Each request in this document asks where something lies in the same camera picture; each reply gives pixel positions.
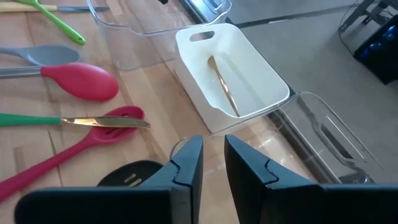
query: gray silicone spoon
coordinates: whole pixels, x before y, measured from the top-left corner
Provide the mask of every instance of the gray silicone spoon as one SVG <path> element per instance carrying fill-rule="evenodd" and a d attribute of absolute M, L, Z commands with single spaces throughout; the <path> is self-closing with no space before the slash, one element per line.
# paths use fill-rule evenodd
<path fill-rule="evenodd" d="M 80 55 L 76 50 L 62 45 L 41 45 L 35 47 L 0 47 L 0 54 L 8 54 L 26 59 L 34 65 L 52 66 L 77 62 Z"/>

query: gold utensil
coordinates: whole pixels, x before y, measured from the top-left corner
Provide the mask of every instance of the gold utensil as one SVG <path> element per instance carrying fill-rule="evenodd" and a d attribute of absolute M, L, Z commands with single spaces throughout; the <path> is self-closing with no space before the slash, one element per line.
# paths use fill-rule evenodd
<path fill-rule="evenodd" d="M 122 116 L 102 116 L 95 118 L 61 118 L 61 123 L 112 128 L 150 128 L 150 124 L 146 121 L 137 118 Z"/>
<path fill-rule="evenodd" d="M 216 72 L 218 80 L 221 83 L 221 87 L 223 87 L 224 93 L 225 93 L 229 103 L 231 103 L 232 109 L 234 109 L 236 116 L 239 117 L 240 115 L 239 115 L 238 107 L 236 106 L 234 98 L 232 97 L 232 94 L 229 91 L 229 88 L 228 88 L 224 78 L 221 76 L 220 71 L 218 70 L 214 56 L 210 56 L 210 58 L 207 60 L 207 64 Z"/>

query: wooden countertop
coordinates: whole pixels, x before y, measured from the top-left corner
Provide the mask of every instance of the wooden countertop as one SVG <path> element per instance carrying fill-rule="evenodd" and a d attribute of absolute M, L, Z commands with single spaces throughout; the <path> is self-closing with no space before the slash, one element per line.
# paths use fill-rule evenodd
<path fill-rule="evenodd" d="M 43 4 L 85 6 L 82 0 L 47 0 Z M 109 102 L 95 103 L 75 98 L 51 80 L 23 78 L 0 81 L 2 113 L 39 116 L 94 116 L 124 105 L 137 105 L 146 112 L 150 129 L 140 129 L 131 139 L 96 147 L 70 159 L 23 191 L 0 203 L 0 223 L 13 223 L 20 197 L 42 187 L 95 186 L 106 174 L 127 163 L 152 159 L 166 163 L 174 144 L 194 134 L 209 134 L 189 97 L 174 76 L 174 61 L 129 72 L 111 64 L 105 41 L 89 12 L 56 15 L 86 39 L 79 46 L 36 12 L 0 14 L 1 47 L 62 44 L 78 49 L 87 63 L 103 67 L 118 79 L 120 91 Z M 0 55 L 0 66 L 27 65 L 19 58 Z M 0 181 L 74 145 L 89 131 L 81 126 L 34 126 L 0 129 Z M 302 162 L 276 129 L 264 120 L 249 124 L 235 134 L 284 166 L 310 177 Z M 201 201 L 201 223 L 238 223 L 224 169 L 222 138 L 206 140 Z"/>

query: white plastic tray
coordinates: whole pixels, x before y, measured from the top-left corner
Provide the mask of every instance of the white plastic tray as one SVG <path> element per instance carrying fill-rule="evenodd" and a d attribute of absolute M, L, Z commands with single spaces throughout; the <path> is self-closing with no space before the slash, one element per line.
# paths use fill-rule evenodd
<path fill-rule="evenodd" d="M 237 27 L 216 24 L 185 29 L 176 40 L 180 56 L 176 74 L 211 132 L 263 113 L 289 97 L 286 83 Z M 207 64 L 212 55 L 240 117 Z"/>

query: gray floor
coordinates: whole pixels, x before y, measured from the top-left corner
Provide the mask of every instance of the gray floor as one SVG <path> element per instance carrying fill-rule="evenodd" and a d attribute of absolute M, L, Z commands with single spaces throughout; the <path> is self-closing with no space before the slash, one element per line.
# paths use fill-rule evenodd
<path fill-rule="evenodd" d="M 318 2 L 329 4 L 327 0 Z M 383 85 L 345 49 L 336 32 L 343 14 L 264 24 L 242 31 L 295 91 L 310 91 L 323 98 L 381 162 L 386 175 L 397 182 L 398 82 Z M 354 50 L 378 27 L 373 22 L 366 27 L 354 24 L 343 38 Z"/>
<path fill-rule="evenodd" d="M 235 24 L 347 6 L 353 0 L 231 0 L 228 17 Z"/>

